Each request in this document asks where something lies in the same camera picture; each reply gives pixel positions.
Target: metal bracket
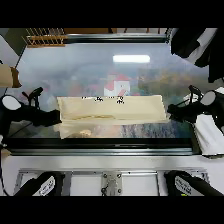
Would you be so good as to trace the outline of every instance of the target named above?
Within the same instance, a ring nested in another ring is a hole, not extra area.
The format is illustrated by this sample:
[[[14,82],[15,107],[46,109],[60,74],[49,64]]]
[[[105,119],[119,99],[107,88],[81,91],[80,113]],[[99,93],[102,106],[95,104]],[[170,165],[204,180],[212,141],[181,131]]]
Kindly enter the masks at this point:
[[[122,174],[121,172],[103,172],[102,196],[120,196],[122,194]]]

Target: white circular joint cover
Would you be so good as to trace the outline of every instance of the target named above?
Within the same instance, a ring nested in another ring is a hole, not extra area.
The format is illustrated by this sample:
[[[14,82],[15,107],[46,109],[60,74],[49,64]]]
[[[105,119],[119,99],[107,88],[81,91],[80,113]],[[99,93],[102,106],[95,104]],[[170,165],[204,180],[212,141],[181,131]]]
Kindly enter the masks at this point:
[[[216,95],[213,91],[209,91],[205,93],[203,98],[201,99],[201,103],[205,106],[211,105],[215,101]]]
[[[2,103],[9,110],[17,110],[21,107],[19,101],[13,96],[3,97]]]

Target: glossy table surface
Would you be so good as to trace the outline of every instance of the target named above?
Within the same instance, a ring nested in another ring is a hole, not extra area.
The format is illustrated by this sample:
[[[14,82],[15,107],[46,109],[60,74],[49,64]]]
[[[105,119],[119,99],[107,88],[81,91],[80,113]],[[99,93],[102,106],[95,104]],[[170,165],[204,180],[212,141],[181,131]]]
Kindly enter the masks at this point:
[[[114,55],[148,55],[148,63],[114,62]],[[179,103],[194,85],[202,92],[223,86],[221,81],[208,83],[208,67],[198,68],[184,59],[171,55],[165,43],[75,43],[65,47],[26,48],[18,63],[22,87],[7,94],[27,103],[21,94],[38,87],[40,108],[58,109],[58,96],[131,96],[162,95],[165,108]],[[13,123],[10,134],[29,122]],[[167,124],[125,126],[95,125],[89,127],[91,138],[190,138],[189,125],[170,121]],[[16,138],[59,138],[53,127],[32,125],[13,135]],[[82,134],[70,137],[86,137]]]

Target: tabletop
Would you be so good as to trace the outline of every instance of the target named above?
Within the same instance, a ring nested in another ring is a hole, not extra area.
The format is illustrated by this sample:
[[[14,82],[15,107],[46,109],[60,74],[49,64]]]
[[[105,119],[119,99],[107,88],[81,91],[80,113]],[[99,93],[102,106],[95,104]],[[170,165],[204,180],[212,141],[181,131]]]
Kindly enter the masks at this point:
[[[144,63],[117,62],[116,55],[148,56]],[[162,95],[165,108],[179,103],[194,85],[202,92],[217,89],[223,82],[208,83],[208,67],[198,68],[172,55],[166,43],[73,43],[65,47],[26,48],[18,63],[22,87],[8,88],[7,94],[28,103],[22,92],[42,87],[40,108],[58,109],[57,97],[149,96]],[[9,135],[16,138],[60,138],[53,127],[13,123]],[[70,138],[190,138],[189,125],[166,124],[91,125],[88,136]]]

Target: reflective surface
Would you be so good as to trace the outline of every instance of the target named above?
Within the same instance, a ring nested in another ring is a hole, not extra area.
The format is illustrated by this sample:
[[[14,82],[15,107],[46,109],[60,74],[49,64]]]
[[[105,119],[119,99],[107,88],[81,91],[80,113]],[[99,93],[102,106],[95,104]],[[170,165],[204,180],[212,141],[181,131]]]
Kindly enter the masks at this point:
[[[148,55],[149,63],[114,62],[114,55]],[[22,87],[7,94],[27,103],[21,94],[38,87],[42,110],[57,109],[57,96],[162,95],[165,108],[182,101],[194,85],[202,92],[223,86],[221,81],[208,83],[208,67],[198,68],[171,55],[170,46],[159,43],[68,44],[57,48],[27,48],[18,64]],[[28,122],[12,124],[10,134]],[[188,124],[93,126],[88,134],[70,137],[91,138],[190,138]],[[13,137],[58,138],[53,127],[28,126]]]

